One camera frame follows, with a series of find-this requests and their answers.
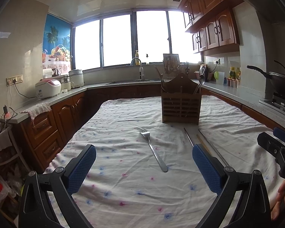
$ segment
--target screw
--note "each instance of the screw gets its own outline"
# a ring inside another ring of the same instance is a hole
[[[233,168],[231,166],[226,166],[225,169],[227,172],[233,172]]]
[[[63,167],[62,166],[59,166],[59,167],[57,167],[56,169],[55,169],[55,172],[57,172],[57,173],[60,173],[60,172],[62,172],[63,171]]]
[[[32,171],[30,171],[29,172],[29,174],[28,174],[30,177],[32,177],[32,176],[34,176],[35,175],[35,172],[32,170]]]
[[[254,173],[255,173],[255,175],[258,175],[258,176],[261,175],[261,172],[259,170],[254,170]]]

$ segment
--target faucet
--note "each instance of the faucet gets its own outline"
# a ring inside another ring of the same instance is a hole
[[[140,78],[141,80],[143,80],[143,79],[144,79],[144,74],[143,74],[142,62],[141,62],[141,60],[140,60],[138,57],[134,57],[134,58],[131,60],[131,66],[133,66],[133,60],[134,60],[134,59],[138,59],[138,60],[139,60],[139,62],[140,62],[140,67],[139,67],[139,78]]]

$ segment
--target tablecloth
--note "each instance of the tablecloth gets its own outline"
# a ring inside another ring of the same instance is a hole
[[[199,125],[162,123],[161,98],[110,100],[73,136],[45,173],[66,166],[87,144],[96,160],[73,198],[94,228],[195,227],[213,203],[211,192],[192,159],[199,127],[238,172],[259,169],[270,198],[282,182],[274,158],[257,144],[259,133],[272,131],[240,109],[203,96]],[[139,131],[150,131],[151,143],[168,166],[161,171]],[[230,220],[240,193],[226,215]],[[61,225],[68,227],[51,192]]]

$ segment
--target window frame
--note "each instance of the window frame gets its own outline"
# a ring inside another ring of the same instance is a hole
[[[109,13],[107,15],[97,16],[93,17],[81,22],[78,22],[76,24],[73,24],[73,28],[71,31],[71,53],[72,53],[72,60],[71,60],[71,68],[72,70],[76,68],[76,61],[75,61],[75,33],[76,33],[76,27],[82,24],[86,24],[88,22],[92,22],[95,20],[99,20],[100,26],[99,26],[99,51],[100,51],[100,67],[98,68],[92,68],[92,69],[86,69],[83,70],[83,72],[90,72],[94,70],[100,70],[100,69],[108,69],[108,68],[119,68],[119,67],[129,67],[131,66],[131,63],[126,64],[119,64],[119,65],[111,65],[111,66],[104,66],[104,58],[103,58],[103,19],[114,17],[114,16],[120,16],[120,15],[130,15],[130,25],[131,25],[131,45],[132,45],[132,58],[135,57],[135,53],[138,50],[138,44],[137,44],[137,19],[136,19],[136,12],[137,11],[150,11],[150,10],[157,10],[157,11],[165,11],[166,12],[166,18],[167,18],[167,27],[168,27],[168,41],[169,41],[169,53],[172,54],[172,40],[171,40],[171,29],[170,29],[170,22],[169,22],[169,13],[168,11],[180,11],[179,9],[175,8],[145,8],[145,9],[132,9],[127,11],[121,11],[119,13]],[[150,62],[150,64],[162,64],[163,62]],[[189,63],[190,65],[198,65],[198,63]]]

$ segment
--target pan handle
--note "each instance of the pan handle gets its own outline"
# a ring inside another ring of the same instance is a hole
[[[258,68],[258,67],[256,67],[256,66],[250,66],[250,65],[248,65],[247,68],[248,68],[248,69],[253,69],[253,70],[259,71],[261,74],[263,74],[263,76],[264,76],[265,78],[268,78],[268,79],[271,79],[271,78],[272,78],[270,74],[267,74],[267,73],[264,72],[262,69],[260,69],[260,68]]]

